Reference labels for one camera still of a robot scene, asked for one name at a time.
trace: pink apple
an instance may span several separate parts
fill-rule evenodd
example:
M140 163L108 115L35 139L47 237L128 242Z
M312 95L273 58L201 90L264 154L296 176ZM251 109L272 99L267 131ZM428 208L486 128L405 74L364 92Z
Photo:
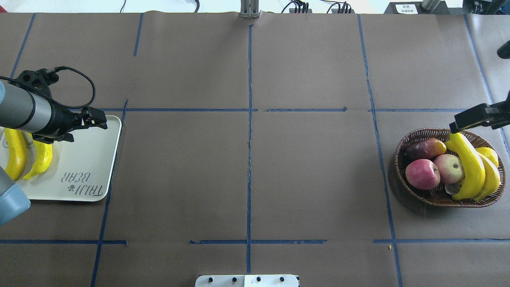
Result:
M452 184L464 178L464 168L458 156L442 154L434 160L434 164L439 169L442 183Z
M417 189L429 190L437 187L441 180L438 167L429 159L417 159L405 168L405 177Z

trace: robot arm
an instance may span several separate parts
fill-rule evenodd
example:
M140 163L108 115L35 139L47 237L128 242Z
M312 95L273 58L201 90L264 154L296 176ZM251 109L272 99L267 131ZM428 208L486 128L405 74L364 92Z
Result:
M510 59L510 41L498 49L498 56ZM510 91L504 102L493 105L479 104L455 115L455 121L450 124L452 133L483 126L493 130L510 124Z
M83 106L70 107L52 99L49 85L58 81L58 71L68 69L84 76L91 84L93 96ZM71 131L100 127L107 129L106 116L89 107L95 87L83 73L69 67L52 70L26 70L16 79L0 77L0 126L32 133L34 140L47 144L54 141L73 142ZM70 109L81 108L74 113ZM0 226L25 212L30 200L7 173L0 168Z

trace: brown woven basket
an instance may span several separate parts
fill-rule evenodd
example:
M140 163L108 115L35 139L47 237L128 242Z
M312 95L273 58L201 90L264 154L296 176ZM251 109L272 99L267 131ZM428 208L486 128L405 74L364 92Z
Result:
M480 136L468 132L462 131L462 134L466 136L469 142L475 147L489 147L493 149L493 147ZM420 190L411 186L406 178L405 178L405 168L410 162L404 157L404 148L410 144L414 144L416 142L420 142L429 138L436 138L443 142L450 139L450 130L449 129L419 129L408 133L398 144L397 150L395 151L395 173L394 176L396 180L403 186L403 188L409 192L412 196L417 198L418 200L433 206L439 207L485 207L495 203L498 199L503 195L503 191L505 189L506 184L506 172L503 166L503 162L501 161L501 157L498 157L499 160L499 175L501 177L501 185L498 190L485 197L481 201L475 201L473 199L463 199L460 201L454 201L451 199L451 195L447 194L445 191L445 185L441 183L438 187L431 190ZM449 154L457 155L451 151L447 151Z

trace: white label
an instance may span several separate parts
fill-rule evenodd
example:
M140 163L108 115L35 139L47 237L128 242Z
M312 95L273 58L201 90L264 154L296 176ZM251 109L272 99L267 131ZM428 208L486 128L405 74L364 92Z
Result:
M418 14L415 4L395 4L395 8L400 14Z

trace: white floor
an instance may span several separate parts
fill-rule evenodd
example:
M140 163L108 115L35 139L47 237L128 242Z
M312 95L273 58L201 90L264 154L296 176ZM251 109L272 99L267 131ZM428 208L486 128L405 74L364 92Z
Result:
M331 3L308 0L314 13L325 13ZM348 0L356 13L382 14L389 0ZM0 0L8 12L47 13L112 13L119 12L124 0ZM280 13L287 0L260 0L260 9ZM446 0L449 7L461 7L462 0ZM199 12L239 12L240 0L200 0ZM193 12L195 0L126 0L125 13L140 13L151 10L163 12Z

